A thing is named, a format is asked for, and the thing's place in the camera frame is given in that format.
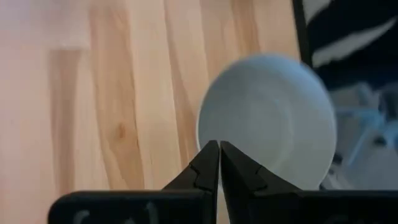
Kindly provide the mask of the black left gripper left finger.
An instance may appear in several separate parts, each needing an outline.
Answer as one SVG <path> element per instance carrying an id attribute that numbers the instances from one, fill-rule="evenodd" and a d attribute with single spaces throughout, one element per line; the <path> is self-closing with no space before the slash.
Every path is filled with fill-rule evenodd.
<path id="1" fill-rule="evenodd" d="M 209 141 L 181 173 L 168 183 L 162 224 L 216 224 L 219 145 Z"/>

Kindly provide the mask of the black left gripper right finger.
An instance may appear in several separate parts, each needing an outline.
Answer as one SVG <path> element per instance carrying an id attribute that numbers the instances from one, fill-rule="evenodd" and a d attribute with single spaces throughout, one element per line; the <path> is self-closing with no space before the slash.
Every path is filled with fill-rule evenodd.
<path id="1" fill-rule="evenodd" d="M 293 224 L 288 193 L 299 188 L 228 141 L 220 142 L 221 179 L 230 224 Z"/>

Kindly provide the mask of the small white bowl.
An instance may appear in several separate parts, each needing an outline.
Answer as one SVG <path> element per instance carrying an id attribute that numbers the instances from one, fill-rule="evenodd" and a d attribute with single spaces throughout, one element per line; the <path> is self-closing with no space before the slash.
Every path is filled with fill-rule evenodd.
<path id="1" fill-rule="evenodd" d="M 195 137 L 198 147 L 230 142 L 278 177 L 315 190 L 336 151 L 335 108 L 306 64 L 277 54 L 252 55 L 211 82 Z"/>

